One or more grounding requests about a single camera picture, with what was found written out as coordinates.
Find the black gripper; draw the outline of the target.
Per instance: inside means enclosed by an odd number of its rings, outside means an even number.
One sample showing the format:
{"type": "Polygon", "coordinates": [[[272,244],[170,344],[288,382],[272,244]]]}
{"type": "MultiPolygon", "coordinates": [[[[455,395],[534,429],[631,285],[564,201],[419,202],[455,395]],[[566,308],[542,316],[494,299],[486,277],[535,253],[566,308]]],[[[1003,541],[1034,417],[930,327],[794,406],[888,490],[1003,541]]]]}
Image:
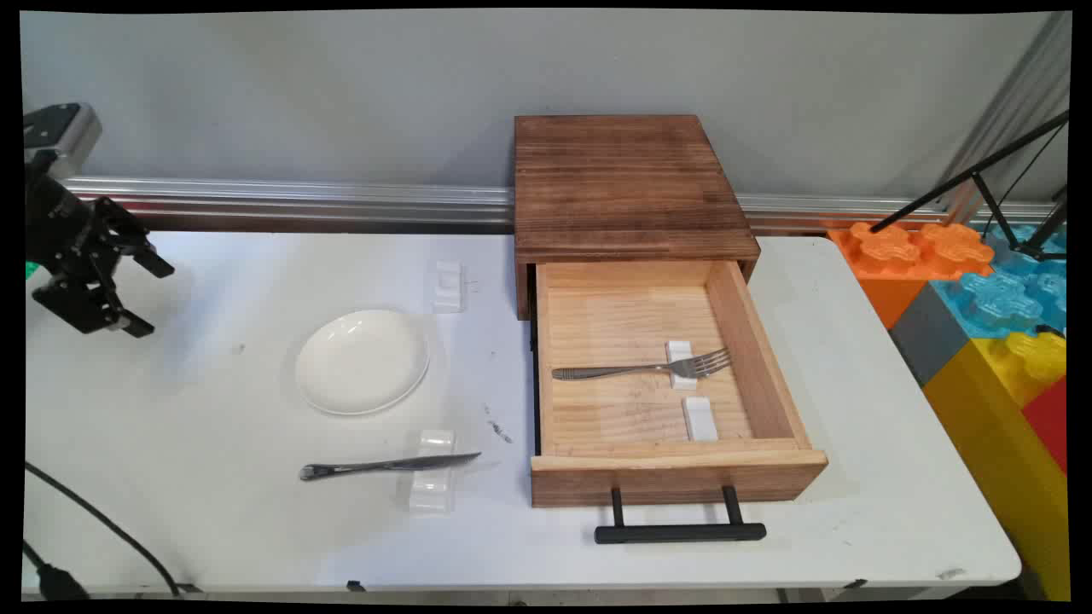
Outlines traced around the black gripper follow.
{"type": "Polygon", "coordinates": [[[175,273],[124,206],[108,197],[82,200],[48,175],[25,177],[25,261],[50,274],[32,299],[84,334],[109,329],[149,336],[154,326],[124,308],[114,283],[121,256],[155,278],[175,273]],[[83,255],[88,233],[90,245],[119,256],[83,255]]]}

